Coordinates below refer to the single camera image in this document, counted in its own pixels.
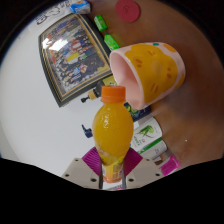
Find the pink object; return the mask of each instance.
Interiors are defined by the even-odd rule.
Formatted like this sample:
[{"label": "pink object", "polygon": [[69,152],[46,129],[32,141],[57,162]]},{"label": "pink object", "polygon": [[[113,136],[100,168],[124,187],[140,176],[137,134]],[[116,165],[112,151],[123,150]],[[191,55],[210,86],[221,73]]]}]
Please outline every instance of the pink object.
[{"label": "pink object", "polygon": [[129,148],[124,158],[124,176],[126,177],[143,159],[134,149]]},{"label": "pink object", "polygon": [[116,11],[119,17],[128,23],[136,21],[140,15],[138,4],[132,0],[119,0],[116,4]]},{"label": "pink object", "polygon": [[162,170],[162,173],[164,176],[169,175],[171,172],[176,170],[180,166],[179,161],[175,156],[170,156],[170,159],[168,162],[166,162],[164,165],[162,165],[159,169]]},{"label": "pink object", "polygon": [[89,150],[83,157],[82,160],[98,175],[101,173],[101,160],[97,152],[97,149],[94,147]]}]

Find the red object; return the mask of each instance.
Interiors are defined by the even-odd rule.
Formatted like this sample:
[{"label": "red object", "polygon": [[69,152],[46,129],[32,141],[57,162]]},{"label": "red object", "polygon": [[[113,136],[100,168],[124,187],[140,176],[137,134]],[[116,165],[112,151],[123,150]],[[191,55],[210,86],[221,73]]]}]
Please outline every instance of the red object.
[{"label": "red object", "polygon": [[140,8],[132,0],[119,0],[116,4],[116,11],[120,18],[128,23],[136,21],[140,16]]}]

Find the framed picture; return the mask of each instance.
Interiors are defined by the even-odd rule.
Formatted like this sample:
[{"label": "framed picture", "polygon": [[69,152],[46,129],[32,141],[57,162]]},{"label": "framed picture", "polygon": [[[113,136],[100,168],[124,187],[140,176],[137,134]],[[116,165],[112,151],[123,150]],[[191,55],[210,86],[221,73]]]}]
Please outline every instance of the framed picture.
[{"label": "framed picture", "polygon": [[112,75],[110,50],[86,15],[69,14],[39,36],[40,57],[59,107]]}]

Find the orange juice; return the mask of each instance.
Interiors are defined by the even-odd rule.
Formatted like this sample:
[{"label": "orange juice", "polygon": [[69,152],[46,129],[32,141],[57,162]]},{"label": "orange juice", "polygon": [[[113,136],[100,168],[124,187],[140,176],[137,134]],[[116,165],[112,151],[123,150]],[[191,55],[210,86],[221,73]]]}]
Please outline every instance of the orange juice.
[{"label": "orange juice", "polygon": [[125,87],[103,86],[101,101],[104,105],[95,115],[92,133],[102,161],[104,181],[116,183],[122,179],[123,159],[130,147],[134,124],[124,107]]}]

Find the orange bottle cap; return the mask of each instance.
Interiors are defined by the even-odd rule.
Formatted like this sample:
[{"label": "orange bottle cap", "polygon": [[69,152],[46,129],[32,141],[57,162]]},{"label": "orange bottle cap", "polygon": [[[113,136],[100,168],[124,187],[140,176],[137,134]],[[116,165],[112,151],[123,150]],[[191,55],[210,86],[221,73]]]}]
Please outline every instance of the orange bottle cap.
[{"label": "orange bottle cap", "polygon": [[101,101],[103,103],[125,102],[126,88],[124,86],[102,86]]}]

